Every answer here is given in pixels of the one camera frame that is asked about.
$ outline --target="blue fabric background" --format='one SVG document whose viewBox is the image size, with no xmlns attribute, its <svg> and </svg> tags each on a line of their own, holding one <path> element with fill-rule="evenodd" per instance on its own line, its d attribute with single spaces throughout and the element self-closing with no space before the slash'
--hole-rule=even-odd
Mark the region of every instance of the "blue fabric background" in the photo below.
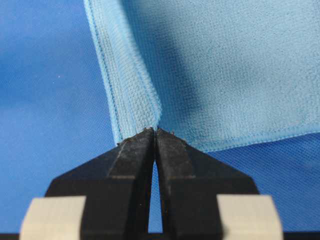
<svg viewBox="0 0 320 240">
<path fill-rule="evenodd" d="M 0 233 L 52 178 L 113 147 L 83 3 L 0 1 Z"/>
<path fill-rule="evenodd" d="M 157 128 L 161 103 L 118 0 L 84 0 L 115 143 Z"/>
<path fill-rule="evenodd" d="M 82 2 L 0 2 L 0 233 L 52 178 L 114 147 Z M 211 153 L 272 194 L 287 231 L 320 231 L 320 134 Z M 149 230 L 160 232 L 154 168 Z"/>
</svg>

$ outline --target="cloth fiber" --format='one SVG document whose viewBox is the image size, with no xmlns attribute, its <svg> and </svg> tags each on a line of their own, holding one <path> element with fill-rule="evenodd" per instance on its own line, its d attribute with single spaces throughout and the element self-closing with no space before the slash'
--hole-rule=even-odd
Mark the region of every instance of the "cloth fiber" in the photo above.
<svg viewBox="0 0 320 240">
<path fill-rule="evenodd" d="M 116 142 L 160 126 L 210 152 L 319 132 L 319 1 L 84 2 Z"/>
<path fill-rule="evenodd" d="M 272 195 L 284 231 L 320 230 L 320 134 L 210 152 Z"/>
</svg>

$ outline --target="cloth fold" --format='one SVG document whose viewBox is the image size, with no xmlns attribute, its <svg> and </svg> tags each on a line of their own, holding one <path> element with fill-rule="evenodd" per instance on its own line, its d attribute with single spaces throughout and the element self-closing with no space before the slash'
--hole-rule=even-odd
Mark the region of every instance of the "cloth fold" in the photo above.
<svg viewBox="0 0 320 240">
<path fill-rule="evenodd" d="M 320 131 L 319 1 L 84 3 L 116 142 L 159 125 L 212 152 Z"/>
</svg>

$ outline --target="blue textured surface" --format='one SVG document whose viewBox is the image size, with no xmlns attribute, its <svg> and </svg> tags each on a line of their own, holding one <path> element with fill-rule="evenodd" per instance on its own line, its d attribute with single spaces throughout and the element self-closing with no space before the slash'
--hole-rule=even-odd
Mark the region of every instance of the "blue textured surface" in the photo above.
<svg viewBox="0 0 320 240">
<path fill-rule="evenodd" d="M 0 233 L 50 181 L 114 147 L 82 2 L 0 1 Z"/>
<path fill-rule="evenodd" d="M 0 1 L 0 233 L 53 177 L 114 146 L 82 2 Z M 289 231 L 320 231 L 320 134 L 212 153 L 271 193 Z M 149 230 L 162 230 L 153 169 Z"/>
<path fill-rule="evenodd" d="M 122 136 L 159 125 L 211 152 L 320 131 L 318 0 L 85 2 Z"/>
<path fill-rule="evenodd" d="M 272 195 L 285 231 L 320 230 L 319 133 L 209 155 L 250 175 L 261 194 Z M 154 170 L 149 226 L 152 232 L 162 231 L 157 179 Z"/>
</svg>

